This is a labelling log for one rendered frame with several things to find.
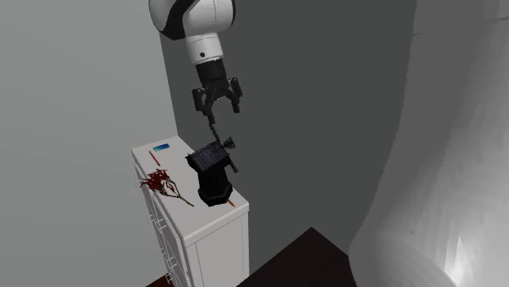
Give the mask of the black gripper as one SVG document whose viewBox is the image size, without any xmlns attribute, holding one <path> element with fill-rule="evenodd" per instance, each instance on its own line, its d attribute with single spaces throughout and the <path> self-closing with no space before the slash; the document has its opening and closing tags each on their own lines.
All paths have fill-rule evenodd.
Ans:
<svg viewBox="0 0 509 287">
<path fill-rule="evenodd" d="M 211 60 L 195 66 L 201 88 L 192 90 L 195 109 L 207 117 L 211 125 L 215 124 L 212 112 L 216 100 L 215 92 L 225 95 L 231 102 L 234 113 L 240 112 L 240 98 L 243 96 L 240 82 L 236 77 L 227 79 L 222 59 Z"/>
</svg>

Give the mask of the red flower sprig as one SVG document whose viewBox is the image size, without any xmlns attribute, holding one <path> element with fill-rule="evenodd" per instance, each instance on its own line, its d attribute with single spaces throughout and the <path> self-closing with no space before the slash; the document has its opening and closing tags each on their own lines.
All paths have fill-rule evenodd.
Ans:
<svg viewBox="0 0 509 287">
<path fill-rule="evenodd" d="M 149 173 L 145 178 L 139 181 L 139 186 L 146 187 L 152 192 L 159 193 L 163 196 L 180 199 L 187 205 L 194 207 L 194 204 L 186 200 L 179 192 L 176 182 L 167 174 L 167 170 L 156 169 Z"/>
</svg>

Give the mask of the white chest of drawers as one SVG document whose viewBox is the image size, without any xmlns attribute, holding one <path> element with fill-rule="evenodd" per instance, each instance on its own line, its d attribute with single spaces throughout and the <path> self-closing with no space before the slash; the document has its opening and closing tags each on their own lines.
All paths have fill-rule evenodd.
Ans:
<svg viewBox="0 0 509 287">
<path fill-rule="evenodd" d="M 170 148 L 154 152 L 153 147 L 160 144 Z M 236 207 L 228 203 L 207 206 L 198 195 L 197 173 L 185 159 L 191 153 L 178 136 L 131 150 L 138 177 L 135 184 L 148 207 L 148 222 L 166 266 L 166 281 L 174 287 L 237 287 L 250 274 L 249 203 L 239 192 L 232 192 L 229 200 Z M 167 170 L 180 194 L 194 207 L 141 188 L 139 181 L 156 169 Z"/>
</svg>

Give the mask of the black windmill model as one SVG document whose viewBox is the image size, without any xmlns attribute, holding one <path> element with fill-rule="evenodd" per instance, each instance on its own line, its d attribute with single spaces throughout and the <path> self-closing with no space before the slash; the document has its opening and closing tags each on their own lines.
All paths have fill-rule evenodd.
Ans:
<svg viewBox="0 0 509 287">
<path fill-rule="evenodd" d="M 185 159 L 197 173 L 199 197 L 207 206 L 212 207 L 228 203 L 233 187 L 225 168 L 230 166 L 234 173 L 238 172 L 238 168 L 228 153 L 229 149 L 236 148 L 232 137 L 222 142 L 215 126 L 211 123 L 208 126 L 215 140 L 188 154 Z"/>
</svg>

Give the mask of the dark robot stand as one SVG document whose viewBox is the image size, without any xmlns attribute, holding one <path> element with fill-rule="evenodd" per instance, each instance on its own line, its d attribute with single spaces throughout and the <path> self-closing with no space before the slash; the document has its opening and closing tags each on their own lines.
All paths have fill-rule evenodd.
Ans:
<svg viewBox="0 0 509 287">
<path fill-rule="evenodd" d="M 348 256 L 311 227 L 237 287 L 357 287 Z"/>
</svg>

